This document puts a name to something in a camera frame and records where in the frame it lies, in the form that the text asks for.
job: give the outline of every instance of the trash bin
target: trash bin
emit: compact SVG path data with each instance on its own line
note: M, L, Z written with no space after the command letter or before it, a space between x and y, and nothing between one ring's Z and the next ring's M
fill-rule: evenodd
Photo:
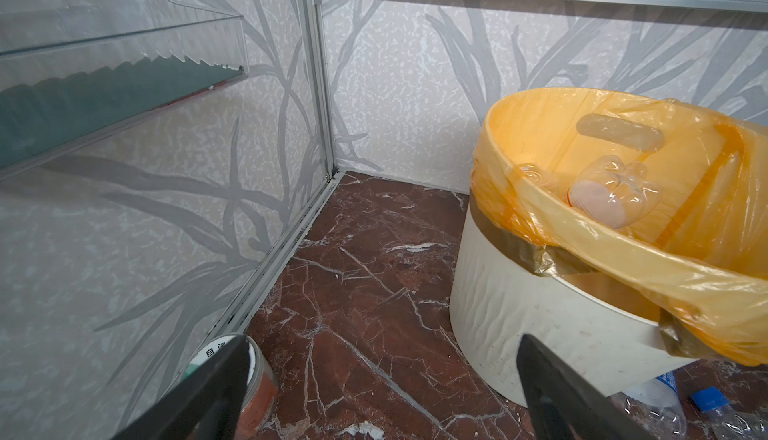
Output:
M514 359L532 333L608 396L693 361L665 350L664 309L706 348L765 362L767 152L759 126L676 101L545 88L497 102L475 149L450 301L467 360L524 405ZM562 188L602 155L642 161L661 186L656 208L626 228L520 168L539 166Z

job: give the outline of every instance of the brown floor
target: brown floor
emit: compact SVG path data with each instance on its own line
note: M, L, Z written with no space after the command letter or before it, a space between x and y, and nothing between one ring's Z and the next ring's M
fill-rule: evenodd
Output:
M256 438L533 438L525 408L472 371L448 320L466 206L451 192L342 179L248 330L281 383ZM768 368L698 362L676 378L682 398L718 386L768 413ZM688 438L714 438L684 407Z

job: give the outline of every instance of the transparent tray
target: transparent tray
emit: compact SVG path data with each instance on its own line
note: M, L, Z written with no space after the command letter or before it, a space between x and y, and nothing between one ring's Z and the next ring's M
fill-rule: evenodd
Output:
M242 22L171 0L0 0L0 178L246 78Z

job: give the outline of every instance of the bottle cap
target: bottle cap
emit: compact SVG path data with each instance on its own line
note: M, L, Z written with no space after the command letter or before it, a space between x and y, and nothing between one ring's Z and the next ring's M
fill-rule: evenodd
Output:
M690 399L694 401L696 406L699 407L699 410L702 412L709 412L710 410L715 410L716 408L730 403L728 402L728 398L725 398L725 395L715 387L700 390L690 396Z

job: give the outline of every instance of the orange plastic bag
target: orange plastic bag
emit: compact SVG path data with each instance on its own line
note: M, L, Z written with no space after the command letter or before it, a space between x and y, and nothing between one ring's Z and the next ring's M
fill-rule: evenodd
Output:
M619 231L562 199L604 155L643 162L661 192ZM557 179L543 188L531 164ZM714 351L768 362L766 129L675 100L544 88L488 112L472 193L497 227L556 245L677 317Z

